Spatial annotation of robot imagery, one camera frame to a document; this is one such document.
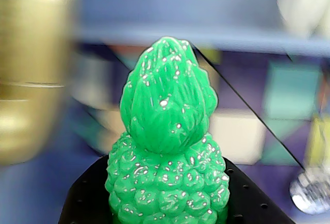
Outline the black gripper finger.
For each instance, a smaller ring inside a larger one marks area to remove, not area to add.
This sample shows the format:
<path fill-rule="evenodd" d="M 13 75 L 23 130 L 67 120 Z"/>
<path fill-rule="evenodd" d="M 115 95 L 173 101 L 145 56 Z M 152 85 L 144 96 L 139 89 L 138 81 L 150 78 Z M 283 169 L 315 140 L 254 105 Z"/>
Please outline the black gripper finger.
<path fill-rule="evenodd" d="M 227 223 L 231 224 L 294 224 L 243 171 L 226 162 L 230 197 Z"/>
<path fill-rule="evenodd" d="M 108 156 L 94 162 L 70 187 L 59 224 L 114 223 L 105 189 Z"/>

